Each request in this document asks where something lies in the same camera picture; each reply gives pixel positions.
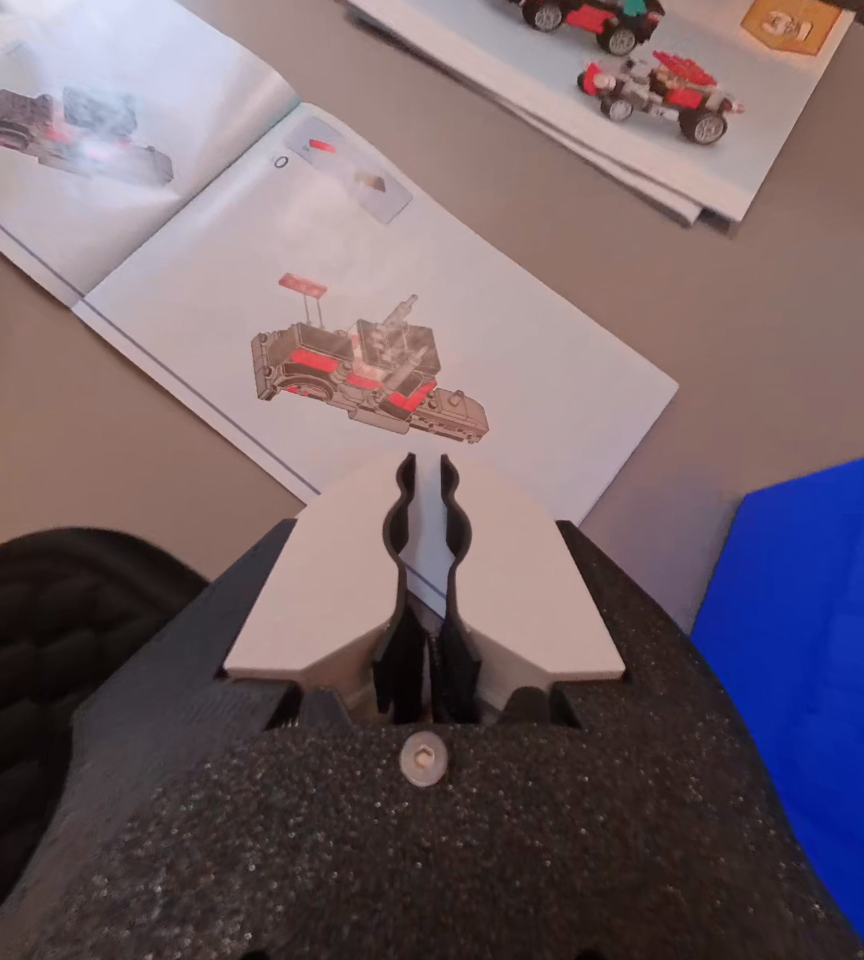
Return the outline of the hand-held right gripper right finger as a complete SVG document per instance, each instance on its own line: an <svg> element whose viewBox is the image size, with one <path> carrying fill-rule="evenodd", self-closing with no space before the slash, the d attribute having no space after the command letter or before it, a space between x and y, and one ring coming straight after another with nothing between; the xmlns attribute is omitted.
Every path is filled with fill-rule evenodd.
<svg viewBox="0 0 864 960"><path fill-rule="evenodd" d="M476 723L517 690L621 680L626 665L558 523L467 457L439 461L452 563L439 631L439 719Z"/></svg>

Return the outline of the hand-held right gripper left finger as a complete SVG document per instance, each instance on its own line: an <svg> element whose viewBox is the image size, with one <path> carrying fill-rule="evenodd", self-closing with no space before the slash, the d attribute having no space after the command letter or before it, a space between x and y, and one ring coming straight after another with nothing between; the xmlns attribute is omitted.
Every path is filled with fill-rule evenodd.
<svg viewBox="0 0 864 960"><path fill-rule="evenodd" d="M234 681L336 691L379 714L424 713L425 632L407 603L402 551L416 456L383 454L313 500L281 551L224 661Z"/></svg>

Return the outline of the blue plastic object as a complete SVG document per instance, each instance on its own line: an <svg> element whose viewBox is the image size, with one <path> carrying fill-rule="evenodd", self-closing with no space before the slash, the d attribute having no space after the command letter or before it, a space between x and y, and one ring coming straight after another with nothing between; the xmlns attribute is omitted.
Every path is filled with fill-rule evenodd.
<svg viewBox="0 0 864 960"><path fill-rule="evenodd" d="M864 458L745 496L691 641L864 940Z"/></svg>

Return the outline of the open instruction booklet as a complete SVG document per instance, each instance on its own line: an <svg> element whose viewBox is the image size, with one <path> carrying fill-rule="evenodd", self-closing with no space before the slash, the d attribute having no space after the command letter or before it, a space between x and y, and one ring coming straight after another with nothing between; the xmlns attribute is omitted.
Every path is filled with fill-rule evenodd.
<svg viewBox="0 0 864 960"><path fill-rule="evenodd" d="M179 2L0 2L0 252L301 502L466 458L582 522L677 385Z"/></svg>

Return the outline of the black wrist rest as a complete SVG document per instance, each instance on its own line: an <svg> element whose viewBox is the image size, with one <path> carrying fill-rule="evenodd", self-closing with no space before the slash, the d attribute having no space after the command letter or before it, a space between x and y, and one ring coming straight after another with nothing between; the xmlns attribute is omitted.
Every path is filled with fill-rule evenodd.
<svg viewBox="0 0 864 960"><path fill-rule="evenodd" d="M62 796L78 706L208 584L113 530L64 527L0 544L0 906Z"/></svg>

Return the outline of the closed instruction booklets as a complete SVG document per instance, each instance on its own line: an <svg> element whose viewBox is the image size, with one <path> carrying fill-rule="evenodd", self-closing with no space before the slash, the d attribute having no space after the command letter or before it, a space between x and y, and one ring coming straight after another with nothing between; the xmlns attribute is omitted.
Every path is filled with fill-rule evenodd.
<svg viewBox="0 0 864 960"><path fill-rule="evenodd" d="M828 2L347 5L689 223L745 217L856 17Z"/></svg>

